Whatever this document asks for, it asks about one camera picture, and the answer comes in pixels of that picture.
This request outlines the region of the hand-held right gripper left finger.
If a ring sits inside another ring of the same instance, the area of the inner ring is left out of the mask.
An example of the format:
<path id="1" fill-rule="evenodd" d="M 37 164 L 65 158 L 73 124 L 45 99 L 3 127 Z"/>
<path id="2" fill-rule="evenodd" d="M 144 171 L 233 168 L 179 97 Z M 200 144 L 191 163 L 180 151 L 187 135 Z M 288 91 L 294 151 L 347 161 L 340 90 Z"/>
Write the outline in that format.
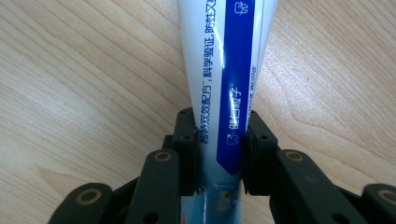
<path id="1" fill-rule="evenodd" d="M 191 107 L 177 113 L 174 132 L 163 139 L 163 148 L 173 149 L 179 156 L 180 195 L 192 196 L 197 187 L 197 134 Z"/>

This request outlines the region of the white and blue toothpaste tube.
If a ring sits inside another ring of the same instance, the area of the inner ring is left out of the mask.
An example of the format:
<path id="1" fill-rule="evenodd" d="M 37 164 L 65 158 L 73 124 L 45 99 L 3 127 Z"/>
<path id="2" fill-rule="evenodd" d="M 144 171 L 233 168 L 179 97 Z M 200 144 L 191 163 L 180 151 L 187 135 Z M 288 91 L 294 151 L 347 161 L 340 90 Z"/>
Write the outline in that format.
<path id="1" fill-rule="evenodd" d="M 186 224 L 241 224 L 243 144 L 277 0 L 177 0 L 198 190 Z"/>

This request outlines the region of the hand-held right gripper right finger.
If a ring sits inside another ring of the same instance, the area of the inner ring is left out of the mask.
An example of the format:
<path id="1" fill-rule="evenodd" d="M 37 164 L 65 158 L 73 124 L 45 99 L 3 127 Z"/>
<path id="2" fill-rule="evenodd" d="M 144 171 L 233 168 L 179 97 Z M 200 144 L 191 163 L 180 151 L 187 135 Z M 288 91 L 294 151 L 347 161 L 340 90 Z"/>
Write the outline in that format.
<path id="1" fill-rule="evenodd" d="M 273 159 L 278 140 L 256 111 L 249 118 L 243 154 L 245 193 L 268 196 L 274 179 Z"/>

